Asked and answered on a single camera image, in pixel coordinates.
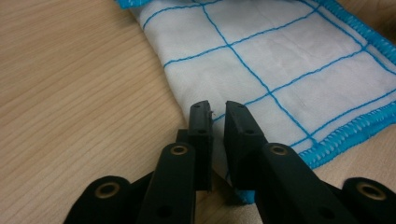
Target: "light wood surface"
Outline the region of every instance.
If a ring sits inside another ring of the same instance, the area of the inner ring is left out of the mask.
[[[395,41],[396,4],[340,1]],[[0,223],[62,223],[93,180],[135,181],[186,128],[159,60],[128,11],[110,0],[0,1]],[[396,127],[315,172],[396,190]],[[217,176],[196,223],[261,223]]]

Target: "white cloth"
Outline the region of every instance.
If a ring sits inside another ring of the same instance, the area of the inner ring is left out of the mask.
[[[311,168],[395,123],[396,49],[335,1],[153,0],[132,12],[185,118],[209,101],[221,176],[229,100]]]

